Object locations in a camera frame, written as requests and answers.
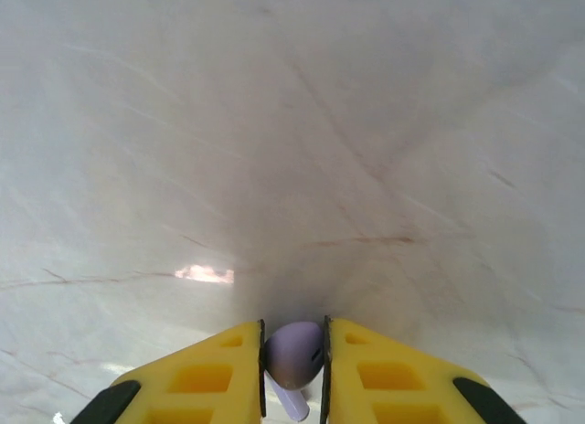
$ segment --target earbud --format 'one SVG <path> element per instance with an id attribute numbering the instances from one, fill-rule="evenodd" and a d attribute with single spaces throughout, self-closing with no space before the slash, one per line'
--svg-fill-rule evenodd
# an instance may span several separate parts
<path id="1" fill-rule="evenodd" d="M 313 380 L 324 361 L 323 332 L 314 322 L 279 328 L 266 341 L 266 370 L 276 395 L 291 419 L 302 421 L 309 405 L 300 389 Z"/>

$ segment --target white marble surface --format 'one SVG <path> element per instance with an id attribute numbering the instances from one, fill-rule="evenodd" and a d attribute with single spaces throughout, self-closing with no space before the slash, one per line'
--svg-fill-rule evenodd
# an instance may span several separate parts
<path id="1" fill-rule="evenodd" d="M 584 36 L 585 0 L 0 0 L 0 420 L 330 313 L 582 423 Z"/>

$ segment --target bright spot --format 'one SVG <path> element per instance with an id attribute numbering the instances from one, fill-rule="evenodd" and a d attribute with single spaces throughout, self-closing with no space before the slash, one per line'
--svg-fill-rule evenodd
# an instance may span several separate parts
<path id="1" fill-rule="evenodd" d="M 113 373 L 115 376 L 121 376 L 122 374 L 135 369 L 134 366 L 118 365 L 117 363 L 102 363 L 100 367 L 101 369 L 105 369 L 106 371 Z"/>
<path id="2" fill-rule="evenodd" d="M 233 284 L 234 270 L 226 270 L 225 274 L 216 273 L 212 267 L 193 264 L 175 272 L 177 278 L 184 280 L 215 282 L 217 284 Z"/>
<path id="3" fill-rule="evenodd" d="M 55 414 L 55 416 L 53 417 L 53 424 L 67 424 L 64 420 L 63 420 L 63 414 L 61 414 L 61 412 L 57 412 Z"/>

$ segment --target yellow silicone pad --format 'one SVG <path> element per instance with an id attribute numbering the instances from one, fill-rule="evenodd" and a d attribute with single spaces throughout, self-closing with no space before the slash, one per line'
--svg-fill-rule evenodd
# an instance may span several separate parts
<path id="1" fill-rule="evenodd" d="M 329 424 L 484 424 L 452 381 L 475 373 L 356 323 L 330 323 Z"/>
<path id="2" fill-rule="evenodd" d="M 116 424 L 261 422 L 261 324 L 243 323 L 118 378 L 141 388 Z"/>

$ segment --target marble countertop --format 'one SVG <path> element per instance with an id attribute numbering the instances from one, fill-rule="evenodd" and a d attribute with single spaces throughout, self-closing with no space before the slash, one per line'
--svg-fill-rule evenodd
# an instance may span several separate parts
<path id="1" fill-rule="evenodd" d="M 0 0 L 0 420 L 328 313 L 583 422 L 584 27 L 585 0 Z"/>

